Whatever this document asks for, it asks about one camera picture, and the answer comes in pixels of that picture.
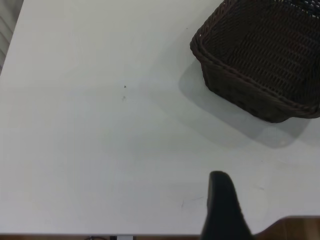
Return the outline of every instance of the woven basket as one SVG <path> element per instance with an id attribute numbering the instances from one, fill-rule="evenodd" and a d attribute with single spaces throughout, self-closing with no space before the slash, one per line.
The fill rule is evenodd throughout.
<path id="1" fill-rule="evenodd" d="M 225 0 L 193 37 L 206 86 L 271 123 L 320 117 L 320 1 Z"/>

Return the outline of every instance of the white tabletop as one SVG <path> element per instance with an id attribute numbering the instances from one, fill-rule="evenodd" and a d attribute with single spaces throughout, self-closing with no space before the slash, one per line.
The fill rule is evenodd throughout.
<path id="1" fill-rule="evenodd" d="M 196 235 L 227 172 L 250 229 L 320 215 L 320 120 L 210 92 L 189 43 L 220 0 L 24 0 L 0 78 L 0 232 Z"/>

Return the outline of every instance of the scratch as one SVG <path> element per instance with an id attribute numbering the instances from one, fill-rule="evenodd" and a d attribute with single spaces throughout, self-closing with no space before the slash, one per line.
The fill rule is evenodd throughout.
<path id="1" fill-rule="evenodd" d="M 200 197 L 196 197 L 194 199 L 191 199 L 191 201 L 196 201 L 196 200 L 200 200 L 200 199 L 203 199 L 205 196 L 200 196 Z"/>
<path id="2" fill-rule="evenodd" d="M 255 187 L 256 189 L 261 190 L 261 191 L 264 191 L 264 190 L 265 190 L 265 188 L 264 188 L 264 187 L 259 186 L 259 185 L 255 185 L 254 187 Z"/>

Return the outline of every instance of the basket rim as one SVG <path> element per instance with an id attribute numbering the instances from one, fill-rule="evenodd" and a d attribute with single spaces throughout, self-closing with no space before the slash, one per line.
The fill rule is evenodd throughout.
<path id="1" fill-rule="evenodd" d="M 205 21 L 205 23 L 198 29 L 196 34 L 193 36 L 190 43 L 190 49 L 194 56 L 208 67 L 215 66 L 228 71 L 231 75 L 237 78 L 241 84 L 246 85 L 250 88 L 251 92 L 256 92 L 260 97 L 267 101 L 272 101 L 277 107 L 287 113 L 291 113 L 293 117 L 302 118 L 315 118 L 320 116 L 319 103 L 313 106 L 303 105 L 301 103 L 294 102 L 287 99 L 284 96 L 277 94 L 276 92 L 258 84 L 253 78 L 245 76 L 240 73 L 237 69 L 223 63 L 220 59 L 214 57 L 207 51 L 204 46 L 203 40 L 210 33 L 211 29 L 219 23 L 232 7 L 239 3 L 239 0 L 224 0 L 213 12 L 213 14 Z"/>

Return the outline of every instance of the brown floor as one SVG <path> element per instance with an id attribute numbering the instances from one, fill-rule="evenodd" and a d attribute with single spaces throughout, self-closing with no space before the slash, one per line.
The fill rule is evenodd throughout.
<path id="1" fill-rule="evenodd" d="M 0 240 L 84 240 L 85 236 L 0 235 Z M 137 236 L 136 240 L 197 240 L 198 237 Z M 287 218 L 256 235 L 257 240 L 320 240 L 320 218 Z"/>

